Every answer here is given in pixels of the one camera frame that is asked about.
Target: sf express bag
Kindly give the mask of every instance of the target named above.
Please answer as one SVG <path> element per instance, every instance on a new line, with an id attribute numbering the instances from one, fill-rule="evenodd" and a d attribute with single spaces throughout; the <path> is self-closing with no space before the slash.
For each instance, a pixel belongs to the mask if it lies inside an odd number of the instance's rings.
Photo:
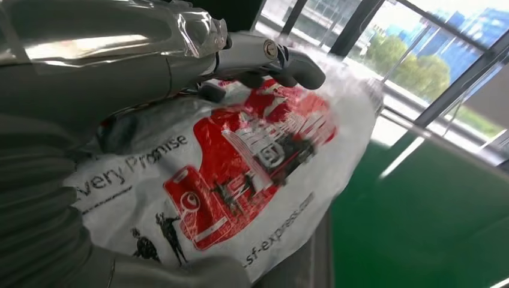
<path id="1" fill-rule="evenodd" d="M 109 154 L 64 182 L 92 240 L 168 266 L 230 256 L 258 279 L 308 241 L 369 142 L 379 87 L 327 73 L 317 91 L 216 81 L 224 103 L 179 97 L 107 124 Z"/>

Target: green floor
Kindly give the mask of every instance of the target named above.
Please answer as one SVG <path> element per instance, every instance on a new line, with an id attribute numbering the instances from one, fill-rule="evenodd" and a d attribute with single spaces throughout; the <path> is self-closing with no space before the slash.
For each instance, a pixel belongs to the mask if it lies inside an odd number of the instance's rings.
<path id="1" fill-rule="evenodd" d="M 334 202 L 336 287 L 489 287 L 509 277 L 509 181 L 459 149 L 371 143 Z"/>

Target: printed phone graphic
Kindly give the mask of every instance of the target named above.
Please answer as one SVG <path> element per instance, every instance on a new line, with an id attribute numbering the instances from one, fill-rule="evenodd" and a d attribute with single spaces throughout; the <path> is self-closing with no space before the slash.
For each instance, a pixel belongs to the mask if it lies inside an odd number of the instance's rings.
<path id="1" fill-rule="evenodd" d="M 216 193 L 194 167 L 179 170 L 164 189 L 178 210 L 182 232 L 197 249 L 209 248 L 231 230 L 232 221 Z"/>

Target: blue glass building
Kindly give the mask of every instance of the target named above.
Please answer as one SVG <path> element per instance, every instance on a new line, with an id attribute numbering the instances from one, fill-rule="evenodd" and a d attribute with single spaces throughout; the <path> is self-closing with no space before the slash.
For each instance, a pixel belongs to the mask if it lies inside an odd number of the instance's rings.
<path id="1" fill-rule="evenodd" d="M 459 12 L 447 14 L 447 12 L 437 11 L 433 14 L 487 47 L 495 43 L 509 29 L 509 11 L 494 8 L 487 8 L 469 18 Z M 410 39 L 414 37 L 415 31 L 402 30 L 398 35 L 407 45 L 410 45 Z M 451 83 L 481 55 L 477 49 L 435 26 L 428 30 L 413 52 L 417 56 L 436 55 L 444 60 L 450 67 Z"/>

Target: glass window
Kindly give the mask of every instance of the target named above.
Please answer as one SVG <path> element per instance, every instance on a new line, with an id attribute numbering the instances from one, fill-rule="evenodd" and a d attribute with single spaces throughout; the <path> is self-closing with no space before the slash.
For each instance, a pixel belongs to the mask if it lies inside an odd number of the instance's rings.
<path id="1" fill-rule="evenodd" d="M 401 64 L 386 75 L 387 85 L 403 88 L 408 97 L 417 96 L 415 101 L 424 108 L 481 56 L 477 49 L 431 24 L 414 44 Z"/>
<path id="2" fill-rule="evenodd" d="M 480 56 L 401 3 L 386 1 L 347 61 L 384 81 L 384 104 L 414 120 Z"/>
<path id="3" fill-rule="evenodd" d="M 480 100 L 490 101 L 476 92 L 488 84 L 501 68 L 502 64 L 495 65 L 427 127 L 494 166 L 509 158 L 509 132 L 503 124 L 491 119 L 493 115 L 489 115 L 489 111 L 478 111 L 470 100 L 471 97 L 481 97 L 483 99 Z"/>
<path id="4" fill-rule="evenodd" d="M 265 5 L 258 17 L 254 30 L 271 38 L 279 36 L 296 1 L 297 0 L 265 1 Z M 316 5 L 318 0 L 309 0 L 307 5 L 312 3 Z"/>
<path id="5" fill-rule="evenodd" d="M 291 36 L 329 51 L 361 0 L 308 1 Z"/>
<path id="6" fill-rule="evenodd" d="M 410 0 L 410 2 L 486 46 L 493 45 L 509 29 L 509 1 Z"/>

